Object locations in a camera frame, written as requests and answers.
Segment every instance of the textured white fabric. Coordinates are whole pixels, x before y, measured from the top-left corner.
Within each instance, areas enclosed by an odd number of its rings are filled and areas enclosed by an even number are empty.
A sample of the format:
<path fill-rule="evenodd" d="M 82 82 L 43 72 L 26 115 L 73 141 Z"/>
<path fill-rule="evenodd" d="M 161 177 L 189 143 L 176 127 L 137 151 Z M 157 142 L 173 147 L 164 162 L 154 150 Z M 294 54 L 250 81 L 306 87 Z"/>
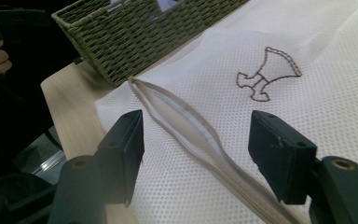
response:
<path fill-rule="evenodd" d="M 247 152 L 255 109 L 307 136 L 319 158 L 358 161 L 358 1 L 251 1 L 139 79 L 195 108 L 230 158 L 267 189 Z M 106 131 L 144 109 L 127 82 L 96 107 Z M 140 223 L 262 222 L 144 116 L 144 164 L 131 205 Z M 308 221 L 307 206 L 288 209 Z"/>

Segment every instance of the wicker basket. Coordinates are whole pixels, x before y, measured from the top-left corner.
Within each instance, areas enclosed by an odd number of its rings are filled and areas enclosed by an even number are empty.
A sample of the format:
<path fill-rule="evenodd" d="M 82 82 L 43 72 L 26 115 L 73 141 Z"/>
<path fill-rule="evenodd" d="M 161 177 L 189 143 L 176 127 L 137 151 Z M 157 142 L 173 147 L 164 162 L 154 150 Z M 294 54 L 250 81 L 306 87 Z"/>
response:
<path fill-rule="evenodd" d="M 80 0 L 52 15 L 77 51 L 118 86 L 219 21 L 247 0 Z"/>

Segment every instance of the brown stitched design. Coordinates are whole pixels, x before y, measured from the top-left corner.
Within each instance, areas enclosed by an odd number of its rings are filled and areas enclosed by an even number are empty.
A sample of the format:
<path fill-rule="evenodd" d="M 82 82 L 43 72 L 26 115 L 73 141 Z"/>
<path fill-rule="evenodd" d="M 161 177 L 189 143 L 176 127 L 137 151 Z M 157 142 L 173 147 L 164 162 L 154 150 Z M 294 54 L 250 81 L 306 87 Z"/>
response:
<path fill-rule="evenodd" d="M 287 53 L 266 47 L 264 50 L 264 62 L 253 76 L 239 72 L 237 74 L 237 86 L 240 88 L 248 87 L 252 89 L 251 98 L 258 102 L 268 102 L 269 94 L 265 92 L 265 88 L 270 83 L 285 77 L 301 77 L 302 74 L 297 67 L 293 58 Z M 283 71 L 276 71 L 277 64 L 282 66 L 282 62 L 287 64 L 283 67 Z"/>

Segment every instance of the wooden surface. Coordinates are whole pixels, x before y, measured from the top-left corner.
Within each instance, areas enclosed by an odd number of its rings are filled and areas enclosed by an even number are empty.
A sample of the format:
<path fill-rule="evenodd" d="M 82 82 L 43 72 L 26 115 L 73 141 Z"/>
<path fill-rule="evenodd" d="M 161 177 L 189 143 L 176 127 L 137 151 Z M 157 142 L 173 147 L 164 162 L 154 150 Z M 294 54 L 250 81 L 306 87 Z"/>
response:
<path fill-rule="evenodd" d="M 93 155 L 105 135 L 94 102 L 113 87 L 87 63 L 71 63 L 41 86 L 66 158 Z M 122 204 L 108 204 L 106 219 L 109 224 L 136 223 L 131 209 Z"/>

